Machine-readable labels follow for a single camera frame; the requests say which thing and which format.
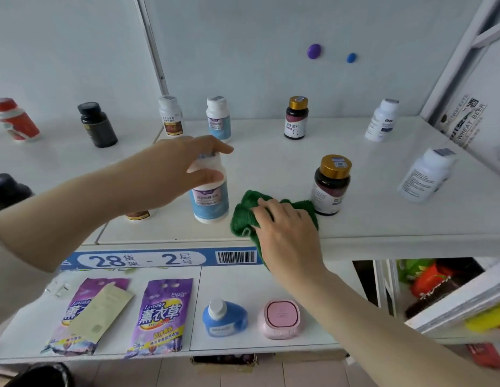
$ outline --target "white bottle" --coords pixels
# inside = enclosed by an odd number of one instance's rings
[[[383,141],[393,130],[397,119],[398,101],[384,99],[377,107],[364,136],[371,141]]]
[[[159,97],[160,116],[164,125],[165,138],[175,138],[185,134],[185,122],[182,109],[174,96],[164,95]]]
[[[221,165],[219,152],[199,155],[190,165],[188,172],[194,172],[201,168],[218,170],[224,175],[223,180],[219,182],[208,183],[189,191],[194,217],[204,224],[215,223],[228,215],[227,170]]]
[[[223,142],[229,142],[232,136],[230,127],[230,112],[227,99],[222,96],[207,99],[208,131]]]
[[[409,169],[397,190],[408,201],[427,201],[451,174],[456,154],[449,148],[427,149]]]

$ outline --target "green cloth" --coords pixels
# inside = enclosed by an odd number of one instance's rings
[[[259,200],[259,198],[262,198],[264,201],[272,199],[272,197],[270,197],[269,195],[264,195],[262,193],[259,193],[258,191],[253,190],[248,190],[245,195],[243,195],[243,199],[236,205],[234,209],[234,215],[232,216],[232,221],[230,221],[230,230],[235,236],[249,236],[253,243],[255,243],[255,245],[257,246],[257,250],[259,251],[262,262],[264,262],[264,264],[266,265],[266,262],[262,257],[259,238],[257,237],[257,234],[252,227],[259,227],[259,223],[255,219],[255,215],[251,211],[251,208],[255,208],[256,206],[258,206],[257,201]],[[289,202],[295,209],[306,210],[307,213],[309,213],[309,216],[311,216],[311,220],[313,221],[314,226],[316,227],[316,229],[318,229],[318,219],[316,218],[314,206],[311,201],[305,200],[291,202],[290,200],[282,200],[280,202]]]

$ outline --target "purple bag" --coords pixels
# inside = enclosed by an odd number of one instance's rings
[[[128,284],[130,283],[130,279],[88,278],[82,282],[71,300],[71,303],[67,307],[64,318],[53,332],[53,336],[51,336],[51,339],[41,353],[48,350],[53,350],[53,352],[63,354],[65,356],[78,356],[80,354],[94,353],[98,344],[88,341],[79,335],[67,332],[67,326],[85,309],[85,307],[92,301],[92,299],[94,299],[99,291],[111,282],[114,282],[115,286],[126,291],[126,288],[128,288]]]
[[[156,279],[144,291],[131,348],[124,358],[151,356],[182,349],[193,279]]]

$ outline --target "blue shelf label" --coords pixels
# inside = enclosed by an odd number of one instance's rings
[[[256,247],[76,251],[60,270],[222,265],[262,265],[262,260]]]

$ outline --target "blue bottle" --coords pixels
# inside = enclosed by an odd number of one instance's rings
[[[217,298],[205,307],[202,320],[211,337],[228,337],[246,329],[248,313],[237,304]]]

